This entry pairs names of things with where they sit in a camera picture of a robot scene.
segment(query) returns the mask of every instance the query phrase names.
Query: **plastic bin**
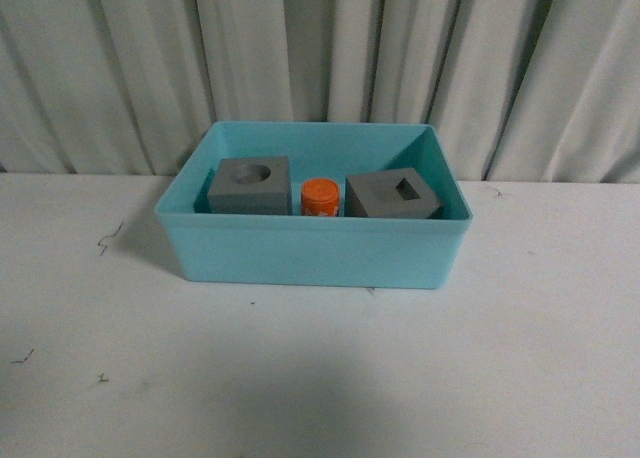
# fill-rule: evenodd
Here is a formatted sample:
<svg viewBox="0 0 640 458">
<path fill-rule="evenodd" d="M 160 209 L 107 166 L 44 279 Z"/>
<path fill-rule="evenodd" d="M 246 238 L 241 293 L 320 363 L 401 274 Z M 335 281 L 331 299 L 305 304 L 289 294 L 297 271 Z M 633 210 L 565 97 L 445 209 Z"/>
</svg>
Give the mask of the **plastic bin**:
<svg viewBox="0 0 640 458">
<path fill-rule="evenodd" d="M 222 158 L 287 155 L 294 216 L 211 214 Z M 414 167 L 442 219 L 297 216 L 300 186 L 323 176 Z M 191 281 L 381 288 L 441 287 L 472 214 L 428 125 L 218 122 L 155 208 Z"/>
</svg>

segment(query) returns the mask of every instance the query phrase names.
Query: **white table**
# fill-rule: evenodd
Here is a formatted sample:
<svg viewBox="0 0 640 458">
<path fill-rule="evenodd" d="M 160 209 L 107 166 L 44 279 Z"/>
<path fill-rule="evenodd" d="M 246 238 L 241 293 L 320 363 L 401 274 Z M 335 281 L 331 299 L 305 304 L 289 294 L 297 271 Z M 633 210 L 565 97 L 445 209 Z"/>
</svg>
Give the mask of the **white table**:
<svg viewBox="0 0 640 458">
<path fill-rule="evenodd" d="M 640 186 L 463 183 L 399 291 L 187 282 L 169 181 L 0 176 L 0 456 L 640 456 Z"/>
</svg>

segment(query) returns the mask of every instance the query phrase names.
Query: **gray block with square hole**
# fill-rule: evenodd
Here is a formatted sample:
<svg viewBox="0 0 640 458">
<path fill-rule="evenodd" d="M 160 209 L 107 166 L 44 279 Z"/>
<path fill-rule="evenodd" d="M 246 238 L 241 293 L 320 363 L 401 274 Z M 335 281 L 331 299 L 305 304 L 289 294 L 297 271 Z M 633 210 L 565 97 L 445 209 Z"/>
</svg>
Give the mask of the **gray block with square hole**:
<svg viewBox="0 0 640 458">
<path fill-rule="evenodd" d="M 442 202 L 414 168 L 349 175 L 345 216 L 430 218 Z"/>
<path fill-rule="evenodd" d="M 272 156 L 220 160 L 207 197 L 212 213 L 290 215 L 289 159 Z"/>
</svg>

